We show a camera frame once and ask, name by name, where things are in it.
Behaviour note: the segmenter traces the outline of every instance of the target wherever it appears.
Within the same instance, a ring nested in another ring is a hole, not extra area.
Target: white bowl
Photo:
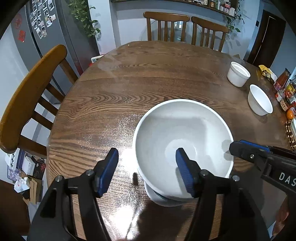
[[[236,87],[242,87],[250,78],[249,71],[237,62],[231,62],[227,78],[231,84]]]
[[[266,115],[267,113],[271,114],[273,111],[272,104],[268,96],[256,85],[250,85],[248,102],[251,109],[257,115]]]
[[[233,156],[232,134],[211,108],[196,101],[175,99],[150,109],[133,136],[138,171],[145,183],[160,195],[176,201],[191,199],[176,163],[176,150],[184,148],[201,169],[229,177]]]

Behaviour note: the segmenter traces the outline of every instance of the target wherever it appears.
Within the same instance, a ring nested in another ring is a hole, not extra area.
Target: wooden table
[[[227,80],[231,61],[251,73],[241,88]],[[250,84],[269,96],[272,114],[252,112],[247,101]],[[158,41],[123,45],[88,68],[61,104],[49,142],[48,183],[57,175],[81,175],[115,147],[119,163],[108,192],[98,199],[111,239],[184,240],[195,203],[167,208],[148,198],[130,158],[137,123],[160,102],[191,99],[214,109],[235,140],[289,148],[285,115],[270,87],[257,67],[210,48]],[[237,171],[251,167],[246,161],[235,160]],[[73,203],[77,233],[84,238],[76,196]],[[211,237],[218,234],[220,214],[218,197]]]

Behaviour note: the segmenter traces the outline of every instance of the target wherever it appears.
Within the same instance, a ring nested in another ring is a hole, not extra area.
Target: green leaves
[[[87,37],[96,36],[101,33],[99,28],[94,28],[92,26],[93,23],[97,23],[97,20],[92,20],[88,18],[89,9],[96,9],[95,7],[87,8],[87,4],[85,4],[86,0],[70,0],[68,6],[71,9],[71,14],[74,17],[82,22],[82,27],[84,28],[84,32]]]

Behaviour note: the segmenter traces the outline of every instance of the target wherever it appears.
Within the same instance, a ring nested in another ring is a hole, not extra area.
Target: chair backrest
[[[211,45],[210,48],[214,48],[214,41],[215,41],[215,34],[216,32],[223,32],[222,38],[220,41],[219,45],[219,52],[222,51],[222,47],[225,41],[225,36],[227,33],[229,33],[229,29],[226,26],[222,26],[207,20],[204,20],[202,18],[197,18],[197,17],[191,17],[191,21],[193,22],[193,32],[192,32],[192,41],[191,44],[195,45],[196,44],[196,33],[197,33],[197,25],[202,27],[202,35],[201,35],[201,40],[200,40],[200,46],[203,46],[204,42],[204,36],[205,36],[205,28],[207,28],[207,35],[206,35],[206,41],[205,41],[205,46],[209,46],[209,39],[210,39],[210,30],[213,31],[212,38],[211,38]]]
[[[64,96],[49,83],[58,65],[73,84],[78,79],[65,59],[66,56],[67,49],[64,45],[52,48],[31,69],[13,94],[0,122],[0,148],[4,152],[14,153],[19,147],[33,155],[46,158],[46,147],[26,138],[21,132],[31,118],[51,130],[53,123],[37,113],[35,107],[39,103],[53,115],[57,114],[57,108],[44,99],[42,93],[47,89],[55,98],[63,101]]]
[[[161,40],[161,21],[165,22],[164,41],[168,41],[168,22],[170,22],[170,41],[174,42],[174,25],[175,22],[183,21],[181,41],[185,41],[186,22],[190,20],[189,16],[182,14],[166,13],[166,12],[144,12],[144,18],[147,19],[147,36],[151,41],[151,22],[150,19],[158,21],[157,40]]]

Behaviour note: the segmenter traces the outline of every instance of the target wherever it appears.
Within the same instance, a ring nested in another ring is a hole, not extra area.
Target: screw
[[[239,181],[239,176],[234,175],[234,176],[232,176],[232,179],[233,179],[235,182],[238,182],[238,181]]]
[[[203,169],[203,170],[200,171],[200,174],[201,174],[202,176],[206,176],[206,175],[209,174],[209,172],[208,172],[207,170]]]
[[[61,180],[63,180],[63,176],[61,175],[56,176],[55,181],[60,182]]]
[[[94,173],[94,170],[93,169],[88,169],[85,174],[88,175],[88,176],[90,176],[93,173]]]

